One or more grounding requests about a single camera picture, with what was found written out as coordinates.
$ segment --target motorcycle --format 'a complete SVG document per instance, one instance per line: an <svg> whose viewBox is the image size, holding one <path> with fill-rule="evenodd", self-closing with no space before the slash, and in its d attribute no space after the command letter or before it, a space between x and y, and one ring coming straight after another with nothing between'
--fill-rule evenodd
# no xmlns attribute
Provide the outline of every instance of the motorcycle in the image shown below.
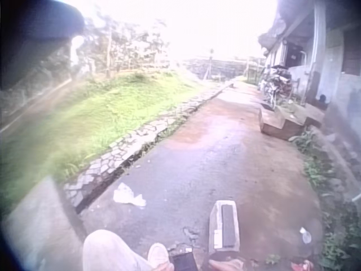
<svg viewBox="0 0 361 271"><path fill-rule="evenodd" d="M288 68L282 65L272 66L263 74L258 89L274 109L279 100L288 98L292 92L292 76Z"/></svg>

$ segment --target stone curb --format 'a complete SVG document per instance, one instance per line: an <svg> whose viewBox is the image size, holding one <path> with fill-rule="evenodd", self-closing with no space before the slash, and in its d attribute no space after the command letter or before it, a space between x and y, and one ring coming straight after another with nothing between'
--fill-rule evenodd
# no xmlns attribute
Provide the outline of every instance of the stone curb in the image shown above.
<svg viewBox="0 0 361 271"><path fill-rule="evenodd" d="M136 161L143 151L155 143L160 134L165 132L177 120L188 117L206 101L214 98L232 82L225 83L218 89L203 91L175 109L165 111L158 119L150 121L109 145L109 149L99 158L91 161L72 182L64 185L67 198L77 213L85 209L118 176Z"/></svg>

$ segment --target dirt ground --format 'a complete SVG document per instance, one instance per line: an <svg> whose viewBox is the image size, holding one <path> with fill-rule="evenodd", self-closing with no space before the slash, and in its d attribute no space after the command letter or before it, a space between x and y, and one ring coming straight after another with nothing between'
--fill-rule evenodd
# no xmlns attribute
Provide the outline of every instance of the dirt ground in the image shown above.
<svg viewBox="0 0 361 271"><path fill-rule="evenodd" d="M242 84L201 107L82 212L87 232L113 231L146 257L154 242L191 244L184 234L191 229L198 235L192 245L201 264L213 204L231 199L247 265L275 254L286 261L279 270L290 270L289 260L317 253L321 215L303 175L302 155L289 142L259 131L258 95ZM121 182L142 194L147 206L115 203L113 192ZM312 235L309 246L302 243L301 227Z"/></svg>

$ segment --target leg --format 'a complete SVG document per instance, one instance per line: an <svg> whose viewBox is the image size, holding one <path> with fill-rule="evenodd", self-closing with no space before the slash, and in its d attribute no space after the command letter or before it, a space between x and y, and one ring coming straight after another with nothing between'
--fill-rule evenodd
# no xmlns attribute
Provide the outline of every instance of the leg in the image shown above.
<svg viewBox="0 0 361 271"><path fill-rule="evenodd" d="M83 246L84 271L150 271L149 262L140 257L115 233L97 230Z"/></svg>

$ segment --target foot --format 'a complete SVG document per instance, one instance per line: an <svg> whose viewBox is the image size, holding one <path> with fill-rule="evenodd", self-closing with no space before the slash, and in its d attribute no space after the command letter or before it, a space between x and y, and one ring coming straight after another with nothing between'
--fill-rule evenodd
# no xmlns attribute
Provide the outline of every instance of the foot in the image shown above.
<svg viewBox="0 0 361 271"><path fill-rule="evenodd" d="M169 262L169 254L164 245L155 243L148 252L148 261L153 268Z"/></svg>

